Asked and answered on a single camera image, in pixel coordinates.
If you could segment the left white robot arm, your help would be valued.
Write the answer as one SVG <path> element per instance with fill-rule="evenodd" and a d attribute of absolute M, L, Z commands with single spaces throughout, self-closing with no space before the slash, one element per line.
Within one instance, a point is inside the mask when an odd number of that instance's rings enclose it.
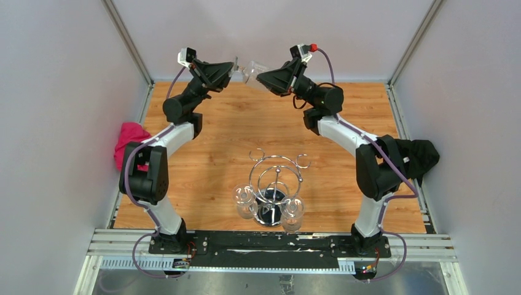
<path fill-rule="evenodd" d="M 189 242 L 186 223 L 167 196 L 168 159 L 200 134 L 203 116 L 195 112 L 196 107 L 210 99 L 212 92 L 219 93 L 228 86 L 237 61 L 208 63 L 195 58 L 183 67 L 192 79 L 181 93 L 167 94 L 162 105 L 167 127 L 150 139 L 126 144 L 119 181 L 120 192 L 152 219 L 152 242 L 174 254 L 183 253 Z"/>

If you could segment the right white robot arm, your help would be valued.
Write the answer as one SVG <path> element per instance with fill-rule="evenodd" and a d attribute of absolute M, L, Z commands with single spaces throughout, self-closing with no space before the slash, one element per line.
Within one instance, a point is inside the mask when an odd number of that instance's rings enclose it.
<path fill-rule="evenodd" d="M 356 161 L 356 181 L 362 192 L 362 205 L 351 227 L 351 248 L 358 256 L 367 256 L 380 241 L 386 206 L 404 183 L 411 189 L 404 155 L 397 141 L 377 137 L 342 119 L 343 89 L 334 83 L 313 82 L 304 72 L 307 65 L 300 58 L 287 61 L 280 69 L 265 71 L 256 79 L 277 96 L 293 95 L 311 105 L 304 111 L 305 126 L 348 151 Z"/>

